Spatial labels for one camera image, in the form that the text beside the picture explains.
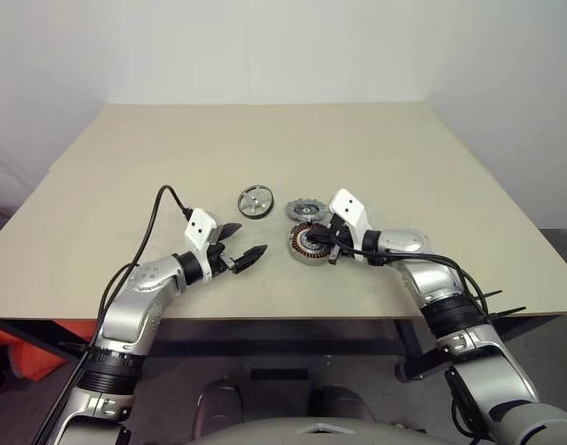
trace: orange fabric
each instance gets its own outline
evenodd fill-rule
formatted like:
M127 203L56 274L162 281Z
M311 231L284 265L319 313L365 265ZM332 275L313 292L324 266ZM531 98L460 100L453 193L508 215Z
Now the orange fabric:
M75 335L89 341L95 330L95 321L56 320ZM8 345L7 354L17 377L38 382L66 361L55 354L41 350L30 343L0 330L0 345Z

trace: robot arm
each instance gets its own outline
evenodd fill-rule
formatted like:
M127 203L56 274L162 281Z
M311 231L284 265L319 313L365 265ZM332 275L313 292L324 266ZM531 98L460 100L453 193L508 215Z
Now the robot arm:
M329 234L315 231L308 236L320 242L327 236L343 240L334 243L337 249L330 262L345 252L370 265L390 264L400 272L436 346L452 361L446 379L473 441L567 444L567 413L539 402L532 381L468 293L463 275L437 260L425 235L372 230L364 206L345 189L335 194L329 209Z
M94 346L82 361L82 375L49 429L47 445L127 444L130 432L120 422L133 406L133 393L164 311L196 282L220 273L240 273L267 246L251 248L238 260L224 254L220 242L240 224L217 225L201 209L193 210L184 232L183 255L135 267L108 307Z

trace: white wall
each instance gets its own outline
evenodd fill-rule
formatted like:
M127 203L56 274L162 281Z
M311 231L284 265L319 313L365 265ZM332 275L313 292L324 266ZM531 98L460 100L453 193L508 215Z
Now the white wall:
M0 0L0 207L16 208L107 97L97 2Z
M3 200L103 100L425 98L535 223L567 227L567 0L0 1Z

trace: toothed gear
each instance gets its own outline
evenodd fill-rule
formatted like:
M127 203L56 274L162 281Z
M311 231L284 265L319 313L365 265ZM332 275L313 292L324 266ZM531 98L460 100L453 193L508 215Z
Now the toothed gear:
M311 222L302 222L295 225L290 233L290 240L288 243L292 256L298 261L310 266L324 264L327 262L329 253L331 253L330 247L307 239L306 233L316 226L324 227L322 224Z
M285 213L294 221L314 223L323 220L329 214L329 210L316 199L297 199L288 202Z

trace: beige tabletop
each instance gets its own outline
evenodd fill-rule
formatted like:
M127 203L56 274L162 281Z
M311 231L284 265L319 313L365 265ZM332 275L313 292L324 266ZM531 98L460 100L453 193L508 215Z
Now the beige tabletop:
M244 225L226 241L233 256L269 245L244 273L188 288L167 317L419 316L390 267L309 267L290 256L285 204L328 202L340 187L364 203L375 229L419 229L485 291L503 289L491 310L567 312L564 261L426 104L109 105L0 234L0 317L94 317L163 184ZM262 220L236 207L252 184L275 196ZM143 260L183 252L183 229L166 196Z

